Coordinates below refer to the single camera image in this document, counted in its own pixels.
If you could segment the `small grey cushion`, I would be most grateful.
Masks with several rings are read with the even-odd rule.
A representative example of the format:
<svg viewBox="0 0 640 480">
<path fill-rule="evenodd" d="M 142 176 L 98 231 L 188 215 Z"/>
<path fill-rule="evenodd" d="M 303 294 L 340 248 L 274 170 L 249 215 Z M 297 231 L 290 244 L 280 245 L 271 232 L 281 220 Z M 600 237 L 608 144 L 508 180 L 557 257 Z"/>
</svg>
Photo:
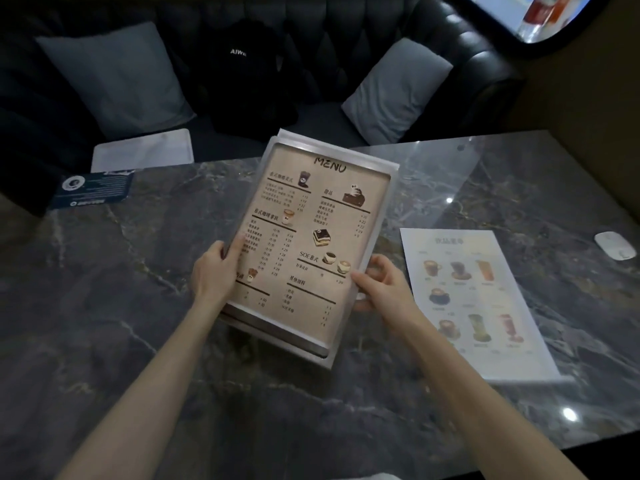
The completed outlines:
<svg viewBox="0 0 640 480">
<path fill-rule="evenodd" d="M 396 144 L 424 112 L 453 65 L 409 38 L 395 42 L 342 104 L 370 146 Z"/>
</svg>

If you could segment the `white tray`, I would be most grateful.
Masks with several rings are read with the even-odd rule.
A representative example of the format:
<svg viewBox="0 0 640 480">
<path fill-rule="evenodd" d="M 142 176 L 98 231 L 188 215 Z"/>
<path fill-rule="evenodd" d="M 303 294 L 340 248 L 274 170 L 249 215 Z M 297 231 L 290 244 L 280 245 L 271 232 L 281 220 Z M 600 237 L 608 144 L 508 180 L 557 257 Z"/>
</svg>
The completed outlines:
<svg viewBox="0 0 640 480">
<path fill-rule="evenodd" d="M 181 128 L 98 144 L 93 149 L 91 173 L 190 165 L 194 162 L 189 130 Z"/>
</svg>

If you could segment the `person's left forearm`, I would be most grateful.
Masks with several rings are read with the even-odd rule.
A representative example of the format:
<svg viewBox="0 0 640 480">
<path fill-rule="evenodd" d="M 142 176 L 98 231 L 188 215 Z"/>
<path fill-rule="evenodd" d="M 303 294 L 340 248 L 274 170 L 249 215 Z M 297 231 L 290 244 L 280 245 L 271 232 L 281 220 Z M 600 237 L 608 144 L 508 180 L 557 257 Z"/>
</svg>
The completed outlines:
<svg viewBox="0 0 640 480">
<path fill-rule="evenodd" d="M 224 302 L 219 294 L 196 296 L 171 337 L 55 480 L 152 480 Z"/>
</svg>

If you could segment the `white computer mouse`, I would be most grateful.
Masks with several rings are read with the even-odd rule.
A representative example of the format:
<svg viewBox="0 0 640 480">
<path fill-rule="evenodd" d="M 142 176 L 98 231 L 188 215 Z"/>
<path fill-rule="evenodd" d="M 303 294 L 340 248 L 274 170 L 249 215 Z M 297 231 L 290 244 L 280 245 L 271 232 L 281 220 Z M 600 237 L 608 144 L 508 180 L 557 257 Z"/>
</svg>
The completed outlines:
<svg viewBox="0 0 640 480">
<path fill-rule="evenodd" d="M 609 258 L 615 261 L 631 260 L 637 256 L 636 249 L 620 233 L 600 232 L 594 236 L 594 241 Z"/>
</svg>

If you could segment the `person's right forearm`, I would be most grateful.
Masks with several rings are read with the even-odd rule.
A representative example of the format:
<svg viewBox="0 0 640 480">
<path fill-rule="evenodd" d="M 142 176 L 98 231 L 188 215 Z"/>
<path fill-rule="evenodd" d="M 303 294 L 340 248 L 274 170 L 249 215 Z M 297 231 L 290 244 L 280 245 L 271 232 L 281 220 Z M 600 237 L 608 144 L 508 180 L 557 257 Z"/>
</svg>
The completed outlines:
<svg viewBox="0 0 640 480">
<path fill-rule="evenodd" d="M 485 480 L 588 480 L 470 366 L 416 307 L 394 326 Z"/>
</svg>

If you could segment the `person's right hand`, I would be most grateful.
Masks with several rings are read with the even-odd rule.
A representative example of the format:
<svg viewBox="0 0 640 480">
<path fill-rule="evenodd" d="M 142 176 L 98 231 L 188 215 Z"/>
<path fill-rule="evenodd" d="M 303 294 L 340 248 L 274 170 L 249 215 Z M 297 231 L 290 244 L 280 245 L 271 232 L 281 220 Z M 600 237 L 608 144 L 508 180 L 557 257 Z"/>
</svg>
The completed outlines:
<svg viewBox="0 0 640 480">
<path fill-rule="evenodd" d="M 382 273 L 383 295 L 376 301 L 356 300 L 353 310 L 356 312 L 377 312 L 383 320 L 397 331 L 406 330 L 409 324 L 426 322 L 425 316 L 414 301 L 412 291 L 404 273 L 384 255 L 373 254 L 364 272 Z"/>
</svg>

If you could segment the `brown menu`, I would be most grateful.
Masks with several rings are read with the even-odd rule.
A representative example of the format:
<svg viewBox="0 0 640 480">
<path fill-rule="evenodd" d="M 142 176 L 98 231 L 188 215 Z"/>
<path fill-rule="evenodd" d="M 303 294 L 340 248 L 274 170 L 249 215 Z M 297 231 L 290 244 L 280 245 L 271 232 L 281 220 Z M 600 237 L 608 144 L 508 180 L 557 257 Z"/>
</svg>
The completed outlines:
<svg viewBox="0 0 640 480">
<path fill-rule="evenodd" d="M 223 320 L 332 368 L 400 165 L 281 129 L 236 225 L 243 235 Z"/>
</svg>

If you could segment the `large grey cushion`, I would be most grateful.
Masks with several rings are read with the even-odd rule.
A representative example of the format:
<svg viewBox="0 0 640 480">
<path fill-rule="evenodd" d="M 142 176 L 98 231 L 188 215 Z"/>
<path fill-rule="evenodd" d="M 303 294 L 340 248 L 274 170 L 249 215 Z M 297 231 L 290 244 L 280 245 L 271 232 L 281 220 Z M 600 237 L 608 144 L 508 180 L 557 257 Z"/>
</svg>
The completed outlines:
<svg viewBox="0 0 640 480">
<path fill-rule="evenodd" d="M 109 141 L 167 130 L 196 117 L 153 22 L 96 36 L 35 40 Z"/>
</svg>

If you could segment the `black tufted leather sofa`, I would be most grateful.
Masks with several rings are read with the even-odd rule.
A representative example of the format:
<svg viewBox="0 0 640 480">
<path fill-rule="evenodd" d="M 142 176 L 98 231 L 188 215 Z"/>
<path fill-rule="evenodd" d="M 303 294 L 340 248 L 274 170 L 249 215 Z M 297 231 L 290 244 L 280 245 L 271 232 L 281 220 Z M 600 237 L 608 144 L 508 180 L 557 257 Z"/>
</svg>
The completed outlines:
<svg viewBox="0 0 640 480">
<path fill-rule="evenodd" d="M 91 170 L 107 142 L 95 118 L 36 43 L 153 22 L 196 119 L 196 162 L 249 159 L 266 146 L 212 125 L 206 63 L 213 35 L 242 20 L 275 34 L 284 86 L 298 110 L 288 130 L 330 144 L 366 145 L 340 108 L 391 46 L 407 38 L 452 71 L 401 143 L 489 134 L 523 77 L 452 0 L 25 0 L 0 1 L 0 196 L 46 213 L 59 184 Z"/>
</svg>

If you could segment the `black jacket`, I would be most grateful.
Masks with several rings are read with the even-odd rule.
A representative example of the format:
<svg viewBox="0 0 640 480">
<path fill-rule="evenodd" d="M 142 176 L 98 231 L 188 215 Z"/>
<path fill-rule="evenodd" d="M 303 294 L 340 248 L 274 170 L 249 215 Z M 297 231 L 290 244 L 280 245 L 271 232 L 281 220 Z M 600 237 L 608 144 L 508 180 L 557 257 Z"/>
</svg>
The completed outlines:
<svg viewBox="0 0 640 480">
<path fill-rule="evenodd" d="M 240 20 L 203 35 L 204 87 L 214 129 L 268 141 L 298 120 L 297 108 L 278 69 L 279 44 L 272 28 Z"/>
</svg>

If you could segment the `person's left hand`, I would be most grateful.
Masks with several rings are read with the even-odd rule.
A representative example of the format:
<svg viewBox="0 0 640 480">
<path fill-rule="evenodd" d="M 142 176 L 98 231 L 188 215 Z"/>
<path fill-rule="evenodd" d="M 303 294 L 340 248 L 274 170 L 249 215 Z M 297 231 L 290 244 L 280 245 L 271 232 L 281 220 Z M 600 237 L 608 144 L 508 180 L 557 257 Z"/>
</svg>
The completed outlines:
<svg viewBox="0 0 640 480">
<path fill-rule="evenodd" d="M 191 288 L 195 302 L 210 310 L 222 309 L 235 284 L 226 280 L 227 251 L 223 241 L 215 241 L 193 268 Z"/>
</svg>

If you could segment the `white laminated drinks menu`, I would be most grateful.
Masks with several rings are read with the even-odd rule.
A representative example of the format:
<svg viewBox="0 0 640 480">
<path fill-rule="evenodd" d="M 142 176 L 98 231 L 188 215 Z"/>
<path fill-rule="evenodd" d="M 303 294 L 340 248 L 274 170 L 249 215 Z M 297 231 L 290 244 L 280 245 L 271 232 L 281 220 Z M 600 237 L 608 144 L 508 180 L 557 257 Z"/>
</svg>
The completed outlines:
<svg viewBox="0 0 640 480">
<path fill-rule="evenodd" d="M 487 382 L 570 380 L 558 370 L 492 231 L 400 233 L 415 302 Z"/>
</svg>

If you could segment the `dark blue card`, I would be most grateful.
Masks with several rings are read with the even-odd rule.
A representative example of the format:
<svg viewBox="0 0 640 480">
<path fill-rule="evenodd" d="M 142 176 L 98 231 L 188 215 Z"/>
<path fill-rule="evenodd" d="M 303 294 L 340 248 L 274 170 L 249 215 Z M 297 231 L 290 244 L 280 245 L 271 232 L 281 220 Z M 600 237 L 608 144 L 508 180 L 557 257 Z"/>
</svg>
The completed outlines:
<svg viewBox="0 0 640 480">
<path fill-rule="evenodd" d="M 73 175 L 60 183 L 48 210 L 118 203 L 128 197 L 135 170 Z"/>
</svg>

